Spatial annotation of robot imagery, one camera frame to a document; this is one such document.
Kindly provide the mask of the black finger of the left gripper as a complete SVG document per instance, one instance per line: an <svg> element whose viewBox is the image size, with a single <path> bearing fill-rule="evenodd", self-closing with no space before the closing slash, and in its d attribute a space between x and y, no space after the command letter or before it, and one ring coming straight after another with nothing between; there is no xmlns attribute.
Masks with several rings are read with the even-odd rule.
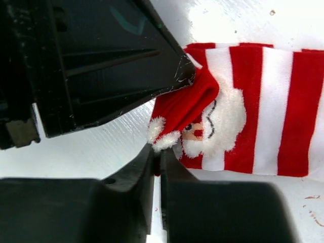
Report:
<svg viewBox="0 0 324 243"><path fill-rule="evenodd" d="M151 1L1 1L1 149L103 125L193 83Z"/></svg>

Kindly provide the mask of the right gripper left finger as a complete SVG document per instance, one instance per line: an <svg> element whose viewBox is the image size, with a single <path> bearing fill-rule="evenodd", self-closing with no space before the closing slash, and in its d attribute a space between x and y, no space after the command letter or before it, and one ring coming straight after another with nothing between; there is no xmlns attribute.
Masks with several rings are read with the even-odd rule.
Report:
<svg viewBox="0 0 324 243"><path fill-rule="evenodd" d="M150 145L98 179L1 179L1 242L145 242L151 230Z"/></svg>

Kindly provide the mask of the red white santa sock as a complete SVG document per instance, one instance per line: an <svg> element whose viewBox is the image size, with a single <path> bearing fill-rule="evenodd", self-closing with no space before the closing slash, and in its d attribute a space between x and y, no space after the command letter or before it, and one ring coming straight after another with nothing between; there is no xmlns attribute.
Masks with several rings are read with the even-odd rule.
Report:
<svg viewBox="0 0 324 243"><path fill-rule="evenodd" d="M194 43L193 85L157 97L147 130L189 169L323 181L323 51Z"/></svg>

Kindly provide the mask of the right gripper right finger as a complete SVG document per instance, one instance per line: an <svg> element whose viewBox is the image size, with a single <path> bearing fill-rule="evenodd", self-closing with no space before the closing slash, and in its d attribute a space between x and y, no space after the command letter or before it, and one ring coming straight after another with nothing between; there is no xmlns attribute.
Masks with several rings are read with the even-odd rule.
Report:
<svg viewBox="0 0 324 243"><path fill-rule="evenodd" d="M270 183L206 181L172 149L160 154L161 212L168 242L297 242L279 190Z"/></svg>

